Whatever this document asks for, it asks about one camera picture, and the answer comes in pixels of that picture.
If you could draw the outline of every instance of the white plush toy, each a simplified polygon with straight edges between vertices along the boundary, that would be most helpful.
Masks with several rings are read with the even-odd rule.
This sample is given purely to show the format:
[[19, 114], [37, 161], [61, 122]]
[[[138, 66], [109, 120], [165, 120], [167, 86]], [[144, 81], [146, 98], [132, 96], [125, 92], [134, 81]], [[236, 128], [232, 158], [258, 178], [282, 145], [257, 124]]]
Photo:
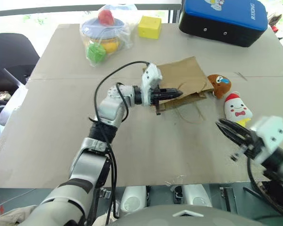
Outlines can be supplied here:
[[244, 104], [238, 94], [231, 93], [225, 99], [225, 117], [245, 127], [246, 122], [253, 117], [253, 113]]

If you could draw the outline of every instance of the blue case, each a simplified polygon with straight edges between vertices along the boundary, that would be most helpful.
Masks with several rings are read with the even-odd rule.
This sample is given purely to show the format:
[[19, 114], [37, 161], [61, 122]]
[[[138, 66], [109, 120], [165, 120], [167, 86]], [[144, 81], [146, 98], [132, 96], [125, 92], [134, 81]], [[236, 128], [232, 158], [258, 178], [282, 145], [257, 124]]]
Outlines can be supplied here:
[[186, 0], [179, 29], [248, 47], [267, 29], [267, 24], [265, 7], [257, 0]]

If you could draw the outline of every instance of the yellow cube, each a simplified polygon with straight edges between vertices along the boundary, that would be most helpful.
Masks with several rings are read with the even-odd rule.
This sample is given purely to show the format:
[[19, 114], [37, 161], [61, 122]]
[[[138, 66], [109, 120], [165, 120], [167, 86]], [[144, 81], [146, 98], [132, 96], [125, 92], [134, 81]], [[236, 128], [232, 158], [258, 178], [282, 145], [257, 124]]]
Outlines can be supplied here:
[[138, 35], [149, 39], [158, 39], [161, 30], [161, 18], [142, 16], [138, 24]]

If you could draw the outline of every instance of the brown paper bag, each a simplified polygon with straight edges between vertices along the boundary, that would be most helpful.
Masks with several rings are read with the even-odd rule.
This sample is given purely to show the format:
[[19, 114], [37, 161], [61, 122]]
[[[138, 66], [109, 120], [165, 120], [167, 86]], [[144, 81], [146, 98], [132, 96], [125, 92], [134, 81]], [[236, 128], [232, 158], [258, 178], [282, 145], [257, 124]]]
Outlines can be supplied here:
[[214, 90], [195, 57], [158, 65], [158, 68], [163, 77], [160, 88], [177, 88], [183, 92], [177, 99], [161, 101], [160, 111], [205, 99], [204, 93]]

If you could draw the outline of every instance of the brown plush toy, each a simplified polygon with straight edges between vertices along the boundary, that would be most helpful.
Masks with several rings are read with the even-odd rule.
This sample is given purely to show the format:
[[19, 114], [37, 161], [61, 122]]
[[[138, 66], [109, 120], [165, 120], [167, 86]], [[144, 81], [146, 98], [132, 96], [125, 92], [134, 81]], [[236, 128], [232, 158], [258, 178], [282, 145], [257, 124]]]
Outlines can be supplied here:
[[214, 87], [213, 94], [218, 98], [221, 99], [225, 93], [230, 91], [232, 83], [231, 81], [219, 74], [211, 74], [208, 77], [208, 80], [212, 83]]

